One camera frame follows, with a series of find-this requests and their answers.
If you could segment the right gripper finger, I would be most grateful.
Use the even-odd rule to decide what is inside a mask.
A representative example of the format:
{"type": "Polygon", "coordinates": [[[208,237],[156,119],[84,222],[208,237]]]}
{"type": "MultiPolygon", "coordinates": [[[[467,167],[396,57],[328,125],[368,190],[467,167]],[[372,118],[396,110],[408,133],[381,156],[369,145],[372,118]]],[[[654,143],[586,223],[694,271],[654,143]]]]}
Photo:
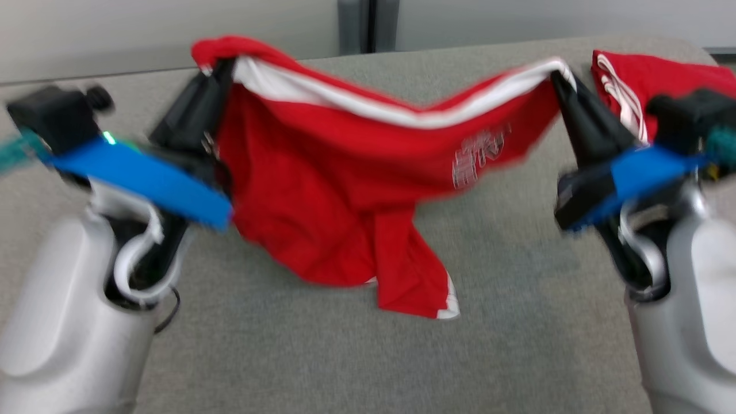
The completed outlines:
{"type": "MultiPolygon", "coordinates": [[[[563,76],[572,81],[573,73],[563,74],[563,76]]],[[[600,139],[605,143],[605,157],[616,157],[621,152],[633,147],[637,140],[601,99],[594,92],[592,94],[597,97],[596,114],[599,116],[597,124],[600,129],[600,139]]]]}
{"type": "Polygon", "coordinates": [[[568,80],[562,71],[555,71],[550,74],[550,80],[578,167],[587,168],[602,162],[605,143],[599,135],[597,97],[575,75],[568,80]]]}

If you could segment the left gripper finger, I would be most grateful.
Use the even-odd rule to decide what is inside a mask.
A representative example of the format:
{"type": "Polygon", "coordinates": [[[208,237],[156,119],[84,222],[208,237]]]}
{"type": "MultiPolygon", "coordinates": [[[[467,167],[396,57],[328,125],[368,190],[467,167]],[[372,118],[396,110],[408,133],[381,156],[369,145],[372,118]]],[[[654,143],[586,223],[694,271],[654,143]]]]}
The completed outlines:
{"type": "Polygon", "coordinates": [[[218,158],[217,132],[231,94],[234,58],[218,59],[209,74],[193,76],[177,97],[172,121],[173,147],[218,158]]]}
{"type": "Polygon", "coordinates": [[[190,79],[149,134],[150,142],[174,151],[213,151],[230,92],[231,60],[218,59],[209,74],[190,79]]]}

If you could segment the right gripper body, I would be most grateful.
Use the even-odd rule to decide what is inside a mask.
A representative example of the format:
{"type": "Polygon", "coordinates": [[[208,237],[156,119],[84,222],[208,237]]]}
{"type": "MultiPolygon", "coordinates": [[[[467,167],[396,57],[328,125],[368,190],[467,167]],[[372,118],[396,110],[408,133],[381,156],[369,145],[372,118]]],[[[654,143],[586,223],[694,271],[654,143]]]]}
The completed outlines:
{"type": "Polygon", "coordinates": [[[670,216],[680,178],[618,200],[604,166],[559,177],[555,222],[565,232],[594,228],[604,242],[628,297],[650,303],[665,298],[671,282],[666,244],[676,221],[670,216]]]}

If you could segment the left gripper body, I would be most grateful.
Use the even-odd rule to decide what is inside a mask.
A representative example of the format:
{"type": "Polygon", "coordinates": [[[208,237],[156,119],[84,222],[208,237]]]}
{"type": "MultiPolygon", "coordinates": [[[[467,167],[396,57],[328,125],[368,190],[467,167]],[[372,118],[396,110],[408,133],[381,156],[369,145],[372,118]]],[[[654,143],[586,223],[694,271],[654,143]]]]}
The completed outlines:
{"type": "Polygon", "coordinates": [[[107,220],[115,246],[107,298],[123,308],[152,308],[173,294],[191,241],[189,223],[121,190],[107,191],[107,220]]]}

